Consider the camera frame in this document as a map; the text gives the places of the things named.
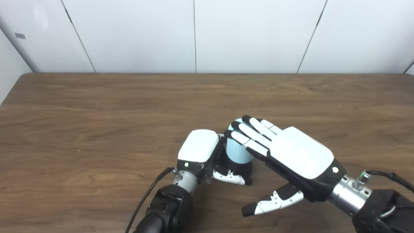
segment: robotic hand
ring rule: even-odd
[[[371,175],[383,175],[414,192],[408,181],[394,173],[364,171],[358,179],[324,145],[289,127],[281,130],[266,120],[243,116],[224,135],[265,162],[289,183],[272,195],[242,208],[244,216],[286,208],[303,198],[330,201],[352,217],[358,233],[414,232],[414,203],[395,190],[371,190],[365,186]]]
[[[251,185],[250,174],[253,164],[247,158],[238,158],[245,163],[233,161],[224,150],[225,138],[211,130],[192,131],[178,153],[177,168],[167,168],[150,187],[144,197],[155,186],[156,182],[172,171],[175,178],[172,184],[160,188],[145,217],[138,223],[134,233],[179,233],[193,212],[191,195],[197,184],[210,183],[213,178],[241,185]],[[130,224],[136,216],[143,200],[135,210]]]

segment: white wall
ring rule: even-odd
[[[410,67],[410,69],[408,69],[407,70],[407,72],[405,72],[406,74],[409,74],[409,75],[414,75],[414,65],[412,65],[411,67]]]
[[[0,0],[0,28],[36,72],[94,71],[60,0]]]
[[[97,72],[195,72],[193,0],[64,0]]]
[[[403,73],[414,61],[413,0],[328,0],[300,73]]]
[[[29,72],[26,62],[0,30],[0,104],[19,77]]]
[[[195,0],[198,73],[296,73],[325,0]]]

